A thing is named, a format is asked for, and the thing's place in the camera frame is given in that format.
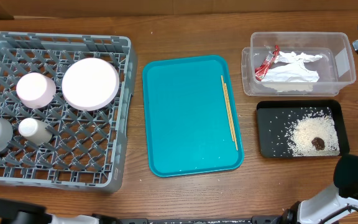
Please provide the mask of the wooden chopstick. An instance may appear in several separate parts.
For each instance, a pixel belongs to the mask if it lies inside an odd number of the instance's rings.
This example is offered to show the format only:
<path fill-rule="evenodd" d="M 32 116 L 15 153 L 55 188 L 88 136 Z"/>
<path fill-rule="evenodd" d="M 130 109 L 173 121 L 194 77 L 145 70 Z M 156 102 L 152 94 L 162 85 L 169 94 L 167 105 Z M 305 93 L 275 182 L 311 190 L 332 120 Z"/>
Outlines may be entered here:
<path fill-rule="evenodd" d="M 228 116 L 229 116 L 229 123 L 230 123 L 230 126 L 231 126 L 232 138 L 233 138 L 236 150 L 238 151 L 236 132 L 235 132 L 235 128 L 234 128 L 234 122 L 233 122 L 232 111 L 231 111 L 231 104 L 230 104 L 230 99 L 229 99 L 228 89 L 227 89 L 226 83 L 224 83 L 224 91 L 225 91 L 226 102 L 227 102 L 227 106 L 228 106 Z"/>
<path fill-rule="evenodd" d="M 227 93 L 227 86 L 226 86 L 226 83 L 224 82 L 224 78 L 222 75 L 221 75 L 221 83 L 222 83 L 222 87 L 223 87 L 223 93 L 224 93 L 224 99 L 225 99 L 226 111 L 227 111 L 227 118 L 229 121 L 229 128 L 231 131 L 232 141 L 234 142 L 235 135 L 234 135 L 234 126 L 233 126 L 231 109 L 230 109 L 230 102 L 229 102 L 229 97 L 228 97 L 228 93 Z"/>

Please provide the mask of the red snack wrapper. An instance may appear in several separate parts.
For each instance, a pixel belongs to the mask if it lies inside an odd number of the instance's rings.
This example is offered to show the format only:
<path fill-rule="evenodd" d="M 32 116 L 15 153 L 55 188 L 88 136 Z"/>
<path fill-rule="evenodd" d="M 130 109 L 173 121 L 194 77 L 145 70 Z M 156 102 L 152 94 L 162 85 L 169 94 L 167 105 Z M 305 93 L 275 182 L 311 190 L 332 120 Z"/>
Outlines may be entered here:
<path fill-rule="evenodd" d="M 265 57 L 265 60 L 262 62 L 261 66 L 257 67 L 255 72 L 255 77 L 258 81 L 262 81 L 263 78 L 266 76 L 268 70 L 276 60 L 277 56 L 279 55 L 280 47 L 278 45 L 275 46 L 275 50 L 273 52 L 269 52 L 268 55 Z"/>

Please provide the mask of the large white plate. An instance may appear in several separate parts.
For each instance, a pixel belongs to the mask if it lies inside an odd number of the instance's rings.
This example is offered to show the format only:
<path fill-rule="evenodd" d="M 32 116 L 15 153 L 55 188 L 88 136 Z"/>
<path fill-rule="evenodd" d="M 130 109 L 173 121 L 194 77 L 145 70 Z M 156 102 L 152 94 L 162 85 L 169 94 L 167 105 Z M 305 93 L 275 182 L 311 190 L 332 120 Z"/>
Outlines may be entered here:
<path fill-rule="evenodd" d="M 75 109 L 94 111 L 112 102 L 119 89 L 117 70 L 100 58 L 85 58 L 75 62 L 65 72 L 62 93 Z"/>

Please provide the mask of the white napkin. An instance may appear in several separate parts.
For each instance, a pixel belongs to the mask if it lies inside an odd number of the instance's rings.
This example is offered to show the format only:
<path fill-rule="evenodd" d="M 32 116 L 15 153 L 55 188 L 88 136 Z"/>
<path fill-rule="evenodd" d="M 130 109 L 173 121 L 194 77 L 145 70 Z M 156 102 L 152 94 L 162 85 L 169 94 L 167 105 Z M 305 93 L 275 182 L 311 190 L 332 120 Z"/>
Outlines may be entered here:
<path fill-rule="evenodd" d="M 317 62 L 322 58 L 322 55 L 279 51 L 272 62 L 284 65 L 269 67 L 263 75 L 257 75 L 257 78 L 262 82 L 317 82 L 318 72 L 307 69 L 305 64 Z"/>

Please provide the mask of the white rice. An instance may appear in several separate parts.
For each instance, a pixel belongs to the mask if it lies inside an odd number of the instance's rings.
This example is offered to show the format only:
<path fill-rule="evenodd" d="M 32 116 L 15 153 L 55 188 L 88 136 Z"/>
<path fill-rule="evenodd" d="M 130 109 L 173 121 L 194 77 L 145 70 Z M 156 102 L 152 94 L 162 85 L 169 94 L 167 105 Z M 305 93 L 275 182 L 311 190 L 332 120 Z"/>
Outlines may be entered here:
<path fill-rule="evenodd" d="M 269 128 L 274 157 L 319 157 L 340 155 L 333 114 L 328 107 L 276 108 Z M 317 151 L 311 141 L 319 137 L 325 149 Z"/>

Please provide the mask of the white cup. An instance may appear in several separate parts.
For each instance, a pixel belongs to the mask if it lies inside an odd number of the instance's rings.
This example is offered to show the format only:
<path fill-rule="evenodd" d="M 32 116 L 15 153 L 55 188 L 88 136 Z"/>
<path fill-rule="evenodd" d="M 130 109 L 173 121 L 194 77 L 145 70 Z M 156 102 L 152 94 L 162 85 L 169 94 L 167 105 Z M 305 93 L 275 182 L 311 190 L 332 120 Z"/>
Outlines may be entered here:
<path fill-rule="evenodd" d="M 52 138 L 52 133 L 47 130 L 47 127 L 48 124 L 43 121 L 26 118 L 19 123 L 19 133 L 26 140 L 40 146 L 45 142 L 49 142 Z"/>

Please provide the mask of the brown food scrap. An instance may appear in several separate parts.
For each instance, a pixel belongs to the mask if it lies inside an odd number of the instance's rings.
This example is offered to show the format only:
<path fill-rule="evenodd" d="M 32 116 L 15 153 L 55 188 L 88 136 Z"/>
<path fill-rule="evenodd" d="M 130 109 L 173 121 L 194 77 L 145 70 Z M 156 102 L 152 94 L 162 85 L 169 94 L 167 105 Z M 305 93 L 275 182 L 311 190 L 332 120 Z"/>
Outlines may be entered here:
<path fill-rule="evenodd" d="M 314 148 L 317 151 L 322 151 L 325 149 L 325 143 L 324 140 L 319 138 L 319 137 L 315 137 L 312 141 L 311 141 L 312 145 L 314 146 Z"/>

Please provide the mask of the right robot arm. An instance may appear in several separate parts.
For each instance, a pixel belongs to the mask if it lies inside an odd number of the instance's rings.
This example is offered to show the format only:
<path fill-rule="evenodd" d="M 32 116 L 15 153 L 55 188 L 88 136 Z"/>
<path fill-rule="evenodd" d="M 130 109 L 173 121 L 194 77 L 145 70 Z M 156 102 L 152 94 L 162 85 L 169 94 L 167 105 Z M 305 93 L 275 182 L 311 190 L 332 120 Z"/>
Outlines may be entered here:
<path fill-rule="evenodd" d="M 338 223 L 353 212 L 358 213 L 358 156 L 346 154 L 338 160 L 332 185 L 297 202 L 272 223 Z"/>

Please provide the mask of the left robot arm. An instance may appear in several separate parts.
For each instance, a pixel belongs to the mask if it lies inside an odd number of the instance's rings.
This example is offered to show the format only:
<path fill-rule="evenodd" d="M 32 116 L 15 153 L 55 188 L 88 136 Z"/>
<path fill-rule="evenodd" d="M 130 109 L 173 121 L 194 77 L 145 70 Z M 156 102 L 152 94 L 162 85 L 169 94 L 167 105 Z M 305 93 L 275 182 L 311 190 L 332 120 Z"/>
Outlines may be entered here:
<path fill-rule="evenodd" d="M 117 218 L 93 214 L 62 218 L 46 212 L 46 208 L 32 203 L 16 202 L 0 198 L 0 223 L 22 224 L 122 224 Z"/>

